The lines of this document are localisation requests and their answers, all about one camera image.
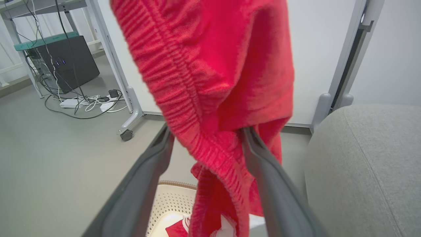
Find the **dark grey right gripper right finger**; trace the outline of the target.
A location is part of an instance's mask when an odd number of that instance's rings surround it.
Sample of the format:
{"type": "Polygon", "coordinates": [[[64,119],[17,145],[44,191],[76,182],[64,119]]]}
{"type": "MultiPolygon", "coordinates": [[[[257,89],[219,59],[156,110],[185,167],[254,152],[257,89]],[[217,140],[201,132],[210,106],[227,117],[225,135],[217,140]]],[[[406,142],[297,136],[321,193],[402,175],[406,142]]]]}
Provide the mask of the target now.
{"type": "Polygon", "coordinates": [[[257,181],[268,237],[328,237],[286,171],[253,127],[241,130],[248,171],[257,181]]]}

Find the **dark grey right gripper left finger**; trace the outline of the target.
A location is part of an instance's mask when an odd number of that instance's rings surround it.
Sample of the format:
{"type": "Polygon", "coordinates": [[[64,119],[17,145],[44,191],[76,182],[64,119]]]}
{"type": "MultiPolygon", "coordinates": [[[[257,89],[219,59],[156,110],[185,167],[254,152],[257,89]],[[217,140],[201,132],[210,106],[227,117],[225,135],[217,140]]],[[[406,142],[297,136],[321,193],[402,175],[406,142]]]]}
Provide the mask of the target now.
{"type": "Polygon", "coordinates": [[[167,170],[174,136],[163,125],[83,233],[84,237],[144,237],[159,178],[167,170]]]}

